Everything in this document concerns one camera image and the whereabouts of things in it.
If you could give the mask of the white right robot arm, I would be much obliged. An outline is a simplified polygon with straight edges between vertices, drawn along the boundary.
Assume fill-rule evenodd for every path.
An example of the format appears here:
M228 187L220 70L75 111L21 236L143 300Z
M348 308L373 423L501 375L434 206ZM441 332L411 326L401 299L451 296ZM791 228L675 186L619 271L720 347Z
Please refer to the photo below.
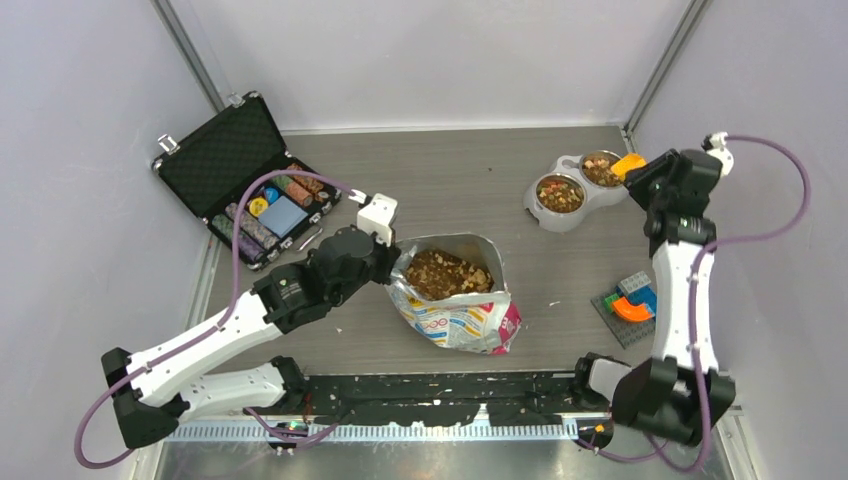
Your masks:
M588 353L575 366L571 397L584 410L609 406L614 422L695 447L735 399L719 373L709 326L709 283L717 237L704 212L723 174L712 152L671 149L626 172L623 185L645 211L656 277L651 356L631 367Z

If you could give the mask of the cat food bag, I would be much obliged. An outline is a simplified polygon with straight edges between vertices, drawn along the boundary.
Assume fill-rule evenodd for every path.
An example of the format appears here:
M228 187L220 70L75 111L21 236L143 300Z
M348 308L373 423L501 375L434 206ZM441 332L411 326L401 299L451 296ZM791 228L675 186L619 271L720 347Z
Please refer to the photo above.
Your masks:
M391 272L387 293L405 321L436 346L484 355L503 355L521 328L519 311L508 291L503 258L488 238L472 233L428 235L397 243L401 255ZM404 279L413 256L437 249L486 268L494 279L488 293L422 298Z

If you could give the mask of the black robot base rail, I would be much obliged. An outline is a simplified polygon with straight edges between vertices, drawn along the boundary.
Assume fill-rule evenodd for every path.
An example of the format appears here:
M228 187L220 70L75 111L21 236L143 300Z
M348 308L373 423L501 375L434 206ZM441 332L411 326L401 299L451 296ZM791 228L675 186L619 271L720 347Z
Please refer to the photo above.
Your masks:
M315 375L267 409L323 424L466 426L481 409L493 426L552 425L579 410L570 372Z

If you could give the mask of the yellow plastic scoop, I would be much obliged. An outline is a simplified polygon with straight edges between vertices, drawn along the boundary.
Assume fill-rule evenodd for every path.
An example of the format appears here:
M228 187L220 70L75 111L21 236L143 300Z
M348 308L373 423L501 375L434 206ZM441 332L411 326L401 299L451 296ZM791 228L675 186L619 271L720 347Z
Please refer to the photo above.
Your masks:
M609 171L618 179L624 181L630 172L641 169L646 165L647 161L644 157L637 153L628 153L612 164Z

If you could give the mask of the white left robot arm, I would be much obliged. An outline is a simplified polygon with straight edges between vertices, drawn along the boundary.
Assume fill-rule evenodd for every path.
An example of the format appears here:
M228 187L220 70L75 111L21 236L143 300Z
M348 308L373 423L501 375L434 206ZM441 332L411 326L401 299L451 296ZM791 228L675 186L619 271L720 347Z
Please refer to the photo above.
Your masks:
M199 416L239 407L298 412L307 398L299 367L276 357L255 370L212 369L255 346L323 319L369 282L386 285L399 258L393 227L345 227L284 264L227 309L147 350L101 357L124 445L152 445Z

